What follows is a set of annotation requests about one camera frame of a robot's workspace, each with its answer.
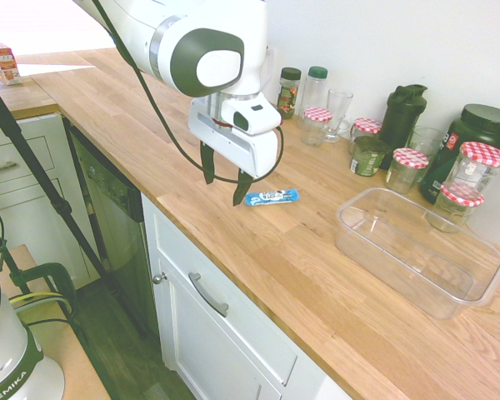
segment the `dishwasher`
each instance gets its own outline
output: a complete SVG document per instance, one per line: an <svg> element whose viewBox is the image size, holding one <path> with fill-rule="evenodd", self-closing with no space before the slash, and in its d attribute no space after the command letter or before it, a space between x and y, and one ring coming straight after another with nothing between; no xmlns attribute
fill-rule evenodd
<svg viewBox="0 0 500 400"><path fill-rule="evenodd" d="M122 290L139 334L159 336L141 192L76 127L66 126L100 261Z"/></svg>

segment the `drinking glass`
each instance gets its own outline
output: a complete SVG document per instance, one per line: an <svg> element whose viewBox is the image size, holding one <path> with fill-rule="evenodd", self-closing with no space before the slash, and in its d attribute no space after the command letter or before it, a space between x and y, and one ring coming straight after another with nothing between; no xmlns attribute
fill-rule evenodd
<svg viewBox="0 0 500 400"><path fill-rule="evenodd" d="M406 148L412 148L413 150L417 150L420 153L424 154L427 157L429 163L435 158L439 148L441 147L441 143L444 139L444 132L439 131L433 127L423 127L417 126L413 129L411 135L407 139ZM421 181L421 179L426 174L426 171L429 169L430 164L424 168L422 173L418 174L416 179L417 183Z"/></svg>
<svg viewBox="0 0 500 400"><path fill-rule="evenodd" d="M341 133L349 132L352 121L347 116L347 110L352 101L353 94L342 89L330 89L327 92L326 109L332 113L333 117L324 131L324 140L326 142L338 142Z"/></svg>

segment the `dark wooden floor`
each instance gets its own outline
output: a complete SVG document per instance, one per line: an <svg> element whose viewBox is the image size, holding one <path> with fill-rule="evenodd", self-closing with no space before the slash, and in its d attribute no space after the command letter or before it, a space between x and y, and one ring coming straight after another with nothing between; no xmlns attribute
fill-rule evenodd
<svg viewBox="0 0 500 400"><path fill-rule="evenodd" d="M182 379L164 366L159 341L138 336L100 281L79 289L78 302L76 322L113 400L194 400Z"/></svg>

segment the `black shaker bottle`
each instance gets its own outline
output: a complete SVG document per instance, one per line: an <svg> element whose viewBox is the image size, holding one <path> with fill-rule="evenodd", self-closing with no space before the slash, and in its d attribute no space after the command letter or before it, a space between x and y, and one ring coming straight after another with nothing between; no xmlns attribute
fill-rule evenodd
<svg viewBox="0 0 500 400"><path fill-rule="evenodd" d="M380 140L391 147L391 152L385 156L381 169L389 169L393 160L393 150L402 148L417 123L418 116L426 109L423 85L398 86L389 95L387 111L380 130Z"/></svg>

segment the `green jar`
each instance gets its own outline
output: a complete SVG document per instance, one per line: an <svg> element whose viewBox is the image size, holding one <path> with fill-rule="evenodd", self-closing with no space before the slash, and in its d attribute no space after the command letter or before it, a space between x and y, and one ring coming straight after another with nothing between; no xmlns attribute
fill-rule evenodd
<svg viewBox="0 0 500 400"><path fill-rule="evenodd" d="M350 170L362 177L372 177L379 169L383 158L391 148L377 137L360 136L354 140Z"/></svg>
<svg viewBox="0 0 500 400"><path fill-rule="evenodd" d="M481 142L500 149L500 109L468 104L461 117L452 122L420 184L420 192L430 203L435 203L464 142Z"/></svg>
<svg viewBox="0 0 500 400"><path fill-rule="evenodd" d="M282 69L280 93L277 95L277 110L283 119L289 119L294 115L301 76L302 71L299 69L290 67Z"/></svg>

